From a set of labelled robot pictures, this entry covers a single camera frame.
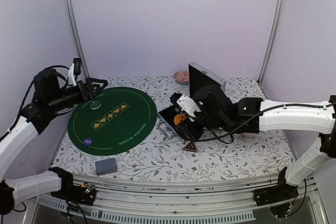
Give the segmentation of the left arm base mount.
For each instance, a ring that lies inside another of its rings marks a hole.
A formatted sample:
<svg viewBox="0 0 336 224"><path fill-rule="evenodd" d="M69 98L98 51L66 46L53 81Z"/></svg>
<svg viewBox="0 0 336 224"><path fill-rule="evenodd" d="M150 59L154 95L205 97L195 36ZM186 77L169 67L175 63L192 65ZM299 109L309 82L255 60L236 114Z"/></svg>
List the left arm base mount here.
<svg viewBox="0 0 336 224"><path fill-rule="evenodd" d="M95 184L84 182L81 185L66 186L63 189L51 192L50 194L55 198L65 201L93 206L97 190Z"/></svg>

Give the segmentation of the patterned ceramic bowl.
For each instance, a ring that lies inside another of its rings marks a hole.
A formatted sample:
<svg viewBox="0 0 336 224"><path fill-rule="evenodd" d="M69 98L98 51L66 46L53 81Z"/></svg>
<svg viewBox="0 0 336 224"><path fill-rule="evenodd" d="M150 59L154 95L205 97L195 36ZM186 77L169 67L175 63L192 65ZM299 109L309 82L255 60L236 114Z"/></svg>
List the patterned ceramic bowl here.
<svg viewBox="0 0 336 224"><path fill-rule="evenodd" d="M178 71L173 76L174 80L181 85L188 85L190 82L188 71Z"/></svg>

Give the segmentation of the green round poker mat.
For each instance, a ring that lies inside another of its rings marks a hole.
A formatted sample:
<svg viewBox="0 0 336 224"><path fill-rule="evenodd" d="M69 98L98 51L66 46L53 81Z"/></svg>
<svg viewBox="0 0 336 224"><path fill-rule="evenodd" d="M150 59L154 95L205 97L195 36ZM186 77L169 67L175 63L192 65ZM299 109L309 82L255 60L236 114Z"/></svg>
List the green round poker mat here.
<svg viewBox="0 0 336 224"><path fill-rule="evenodd" d="M90 109L92 101L101 107ZM157 108L145 92L128 87L107 88L95 99L79 104L68 122L68 136L82 152L110 156L126 152L142 143L152 132ZM85 138L91 146L84 146Z"/></svg>

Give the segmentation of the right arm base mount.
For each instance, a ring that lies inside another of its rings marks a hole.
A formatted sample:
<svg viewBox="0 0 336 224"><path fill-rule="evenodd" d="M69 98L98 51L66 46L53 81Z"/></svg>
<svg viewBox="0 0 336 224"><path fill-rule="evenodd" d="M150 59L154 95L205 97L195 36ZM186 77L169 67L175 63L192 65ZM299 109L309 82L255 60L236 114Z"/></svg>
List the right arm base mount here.
<svg viewBox="0 0 336 224"><path fill-rule="evenodd" d="M279 180L276 185L256 189L253 191L253 200L257 206L265 206L294 199L298 196L298 186L287 184L286 180Z"/></svg>

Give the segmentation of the aluminium front rail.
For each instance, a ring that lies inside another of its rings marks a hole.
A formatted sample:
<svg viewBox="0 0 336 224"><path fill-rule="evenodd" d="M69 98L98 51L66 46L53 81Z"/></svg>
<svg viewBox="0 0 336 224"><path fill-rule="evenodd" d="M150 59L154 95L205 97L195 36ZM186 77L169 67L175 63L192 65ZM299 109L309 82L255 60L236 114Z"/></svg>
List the aluminium front rail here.
<svg viewBox="0 0 336 224"><path fill-rule="evenodd" d="M277 176L188 183L133 182L76 176L96 186L92 206L67 210L49 194L31 200L24 223L328 223L313 178L302 183L288 217L274 214L288 200L259 206L254 190L276 184Z"/></svg>

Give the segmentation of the clear dealer button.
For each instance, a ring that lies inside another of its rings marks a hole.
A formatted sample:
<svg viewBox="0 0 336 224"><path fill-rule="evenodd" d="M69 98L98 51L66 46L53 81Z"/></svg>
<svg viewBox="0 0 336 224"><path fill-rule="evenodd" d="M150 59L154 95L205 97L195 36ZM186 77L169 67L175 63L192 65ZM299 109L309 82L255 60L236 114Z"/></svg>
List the clear dealer button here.
<svg viewBox="0 0 336 224"><path fill-rule="evenodd" d="M101 107L101 103L99 101L92 101L90 103L90 109L97 110Z"/></svg>

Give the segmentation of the black red triangle token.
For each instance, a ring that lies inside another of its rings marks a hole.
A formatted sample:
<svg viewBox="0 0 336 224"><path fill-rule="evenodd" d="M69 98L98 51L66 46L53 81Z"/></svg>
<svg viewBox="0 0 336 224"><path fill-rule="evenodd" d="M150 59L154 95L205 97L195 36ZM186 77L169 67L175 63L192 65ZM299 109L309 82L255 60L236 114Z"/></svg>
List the black red triangle token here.
<svg viewBox="0 0 336 224"><path fill-rule="evenodd" d="M185 145L183 147L183 150L190 151L190 152L196 152L196 153L198 152L198 149L195 145L195 142L193 142L193 141L190 141L187 145Z"/></svg>

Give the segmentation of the blue playing card deck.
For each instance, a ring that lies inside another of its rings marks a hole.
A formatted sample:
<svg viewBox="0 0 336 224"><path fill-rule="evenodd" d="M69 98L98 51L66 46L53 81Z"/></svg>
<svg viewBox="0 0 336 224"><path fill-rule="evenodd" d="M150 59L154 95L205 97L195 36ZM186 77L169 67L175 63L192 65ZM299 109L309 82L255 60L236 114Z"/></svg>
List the blue playing card deck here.
<svg viewBox="0 0 336 224"><path fill-rule="evenodd" d="M106 175L115 173L117 171L117 164L115 158L104 159L95 162L96 175Z"/></svg>

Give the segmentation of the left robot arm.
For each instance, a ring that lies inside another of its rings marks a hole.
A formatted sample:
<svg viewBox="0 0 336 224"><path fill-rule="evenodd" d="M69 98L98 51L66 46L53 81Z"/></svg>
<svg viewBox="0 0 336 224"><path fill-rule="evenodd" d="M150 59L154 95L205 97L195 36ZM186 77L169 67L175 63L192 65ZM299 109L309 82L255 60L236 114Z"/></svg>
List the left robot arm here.
<svg viewBox="0 0 336 224"><path fill-rule="evenodd" d="M41 135L53 119L63 115L64 109L92 101L108 85L103 79L78 81L79 68L78 63L72 63L68 77L57 72L57 66L36 74L30 84L35 88L31 103L21 104L13 125L1 136L1 215L45 193L74 203L93 204L94 191L74 185L72 173L59 167L20 179L4 178L18 154Z"/></svg>

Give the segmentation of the orange big blind button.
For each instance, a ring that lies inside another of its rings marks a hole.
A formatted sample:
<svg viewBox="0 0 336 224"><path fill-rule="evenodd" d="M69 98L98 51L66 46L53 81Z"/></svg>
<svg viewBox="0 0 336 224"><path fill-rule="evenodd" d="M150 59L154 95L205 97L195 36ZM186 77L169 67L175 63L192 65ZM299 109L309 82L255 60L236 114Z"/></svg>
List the orange big blind button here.
<svg viewBox="0 0 336 224"><path fill-rule="evenodd" d="M187 119L187 116L185 114L177 114L174 116L173 122L177 126L184 122Z"/></svg>

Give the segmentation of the aluminium poker chip case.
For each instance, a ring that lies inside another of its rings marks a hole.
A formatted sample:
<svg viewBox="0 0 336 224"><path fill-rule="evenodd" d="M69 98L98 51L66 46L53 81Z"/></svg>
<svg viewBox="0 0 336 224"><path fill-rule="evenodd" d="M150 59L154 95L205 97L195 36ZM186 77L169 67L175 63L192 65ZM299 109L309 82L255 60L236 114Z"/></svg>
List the aluminium poker chip case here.
<svg viewBox="0 0 336 224"><path fill-rule="evenodd" d="M216 140L217 132L227 131L233 109L225 94L226 82L195 62L188 64L188 76L189 93L171 95L171 106L159 115L184 140L200 141L205 132L212 132L210 139Z"/></svg>

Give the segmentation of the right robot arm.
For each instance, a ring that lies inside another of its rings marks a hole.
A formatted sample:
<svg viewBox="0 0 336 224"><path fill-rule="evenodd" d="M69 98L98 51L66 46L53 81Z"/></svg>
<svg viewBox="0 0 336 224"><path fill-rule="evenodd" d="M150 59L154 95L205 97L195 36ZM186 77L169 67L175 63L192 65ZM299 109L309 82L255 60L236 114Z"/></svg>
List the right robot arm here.
<svg viewBox="0 0 336 224"><path fill-rule="evenodd" d="M322 164L335 158L335 96L317 103L278 102L243 98L236 103L216 84L206 85L191 97L176 93L171 102L182 112L175 116L175 129L192 141L205 130L226 135L273 130L317 132L311 147L278 176L271 190L276 201L284 200Z"/></svg>

